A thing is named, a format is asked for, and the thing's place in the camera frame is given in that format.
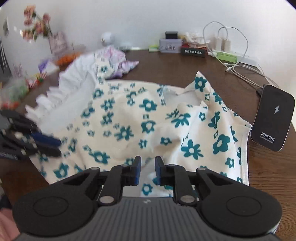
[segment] silver screw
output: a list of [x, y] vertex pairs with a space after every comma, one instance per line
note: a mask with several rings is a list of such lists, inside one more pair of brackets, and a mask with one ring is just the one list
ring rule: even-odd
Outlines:
[[191, 195], [185, 195], [185, 196], [182, 196], [180, 200], [184, 203], [192, 203], [194, 202], [195, 198]]
[[112, 203], [114, 201], [114, 198], [111, 196], [103, 196], [100, 198], [100, 202], [104, 204]]

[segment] ribbed gray panel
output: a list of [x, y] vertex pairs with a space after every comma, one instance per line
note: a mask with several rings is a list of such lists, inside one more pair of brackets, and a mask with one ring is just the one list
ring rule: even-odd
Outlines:
[[273, 234], [241, 239], [208, 227], [192, 207], [182, 207], [172, 198], [122, 198], [111, 207], [101, 207], [93, 219], [74, 233], [55, 238], [21, 234], [16, 241], [278, 241]]

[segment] dark brown table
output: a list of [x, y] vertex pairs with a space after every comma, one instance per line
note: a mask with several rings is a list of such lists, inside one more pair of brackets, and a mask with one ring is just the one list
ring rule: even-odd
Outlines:
[[[129, 74], [126, 80], [143, 80], [186, 87], [194, 80], [197, 71], [201, 71], [212, 87], [219, 93], [225, 104], [242, 118], [254, 121], [259, 97], [256, 89], [236, 76], [225, 73], [225, 67], [212, 57], [199, 58], [179, 54], [148, 53], [131, 51], [128, 60], [139, 60], [140, 64]], [[266, 79], [247, 70], [242, 74], [259, 85]], [[35, 98], [45, 93], [49, 86], [57, 85], [57, 74], [52, 75], [40, 87], [33, 90], [24, 99], [24, 103], [35, 106]], [[18, 108], [24, 113], [24, 104]], [[296, 240], [296, 133], [291, 125], [286, 143], [280, 152], [272, 152], [252, 140], [248, 141], [248, 165], [250, 185], [276, 197], [283, 208], [283, 217], [277, 235], [282, 240]], [[45, 187], [48, 184], [30, 161], [15, 162], [0, 160], [0, 177], [3, 188], [12, 204], [25, 193]]]

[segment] lightning bolt icon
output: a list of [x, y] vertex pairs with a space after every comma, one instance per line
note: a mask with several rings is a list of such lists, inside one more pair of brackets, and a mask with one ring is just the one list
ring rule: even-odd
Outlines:
[[275, 112], [274, 113], [277, 113], [279, 112], [279, 105], [277, 107], [275, 107]]

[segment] vase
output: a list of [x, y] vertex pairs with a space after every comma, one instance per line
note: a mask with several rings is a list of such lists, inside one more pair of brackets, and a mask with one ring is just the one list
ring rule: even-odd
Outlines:
[[63, 32], [57, 32], [49, 37], [49, 46], [53, 55], [67, 49], [67, 42]]

